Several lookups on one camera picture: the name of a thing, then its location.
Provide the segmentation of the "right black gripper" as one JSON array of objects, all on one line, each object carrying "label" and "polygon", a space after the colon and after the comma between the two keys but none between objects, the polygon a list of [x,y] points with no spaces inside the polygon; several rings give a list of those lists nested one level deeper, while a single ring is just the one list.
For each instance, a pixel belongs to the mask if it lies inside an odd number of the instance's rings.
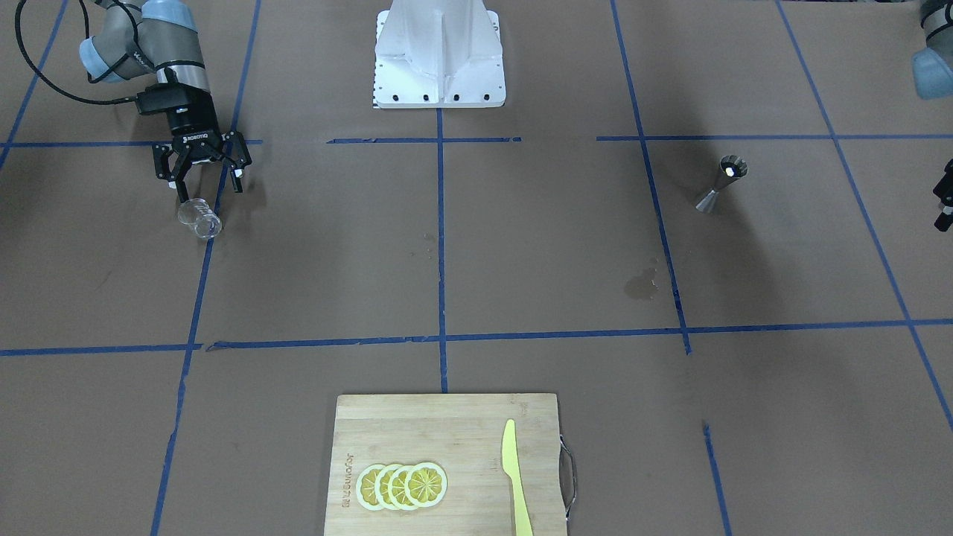
[{"label": "right black gripper", "polygon": [[247,140],[239,131],[222,137],[214,104],[191,104],[166,109],[171,132],[171,145],[153,144],[152,155],[156,178],[167,181],[179,203],[191,199],[186,176],[194,164],[222,162],[224,142],[229,152],[224,157],[231,170],[232,190],[244,192],[245,169],[252,164]]}]

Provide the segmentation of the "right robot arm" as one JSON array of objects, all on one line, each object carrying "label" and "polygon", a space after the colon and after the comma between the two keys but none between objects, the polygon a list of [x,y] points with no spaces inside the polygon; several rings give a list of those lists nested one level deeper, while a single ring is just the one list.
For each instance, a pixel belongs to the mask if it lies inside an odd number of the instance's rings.
[{"label": "right robot arm", "polygon": [[140,115],[164,115],[171,140],[153,145],[157,179],[191,199],[185,177],[191,167],[221,162],[232,187],[243,192],[245,167],[252,164],[241,132],[219,129],[217,110],[191,9],[182,1],[98,1],[104,27],[79,45],[89,83],[119,83],[153,74],[156,82],[130,102]]}]

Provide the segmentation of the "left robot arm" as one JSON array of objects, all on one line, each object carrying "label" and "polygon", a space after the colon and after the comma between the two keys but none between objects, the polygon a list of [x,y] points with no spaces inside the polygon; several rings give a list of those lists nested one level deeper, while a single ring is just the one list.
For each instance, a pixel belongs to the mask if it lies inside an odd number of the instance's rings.
[{"label": "left robot arm", "polygon": [[[947,98],[952,95],[952,2],[920,2],[919,23],[925,47],[911,58],[916,93],[923,101]],[[942,204],[934,227],[946,233],[952,223],[952,162],[944,166],[933,195]]]}]

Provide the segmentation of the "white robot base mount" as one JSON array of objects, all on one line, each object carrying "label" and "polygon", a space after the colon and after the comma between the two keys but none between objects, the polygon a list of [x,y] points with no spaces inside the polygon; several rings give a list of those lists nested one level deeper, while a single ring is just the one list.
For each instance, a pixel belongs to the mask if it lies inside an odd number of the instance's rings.
[{"label": "white robot base mount", "polygon": [[375,109],[504,106],[500,17],[484,2],[395,1],[375,30]]}]

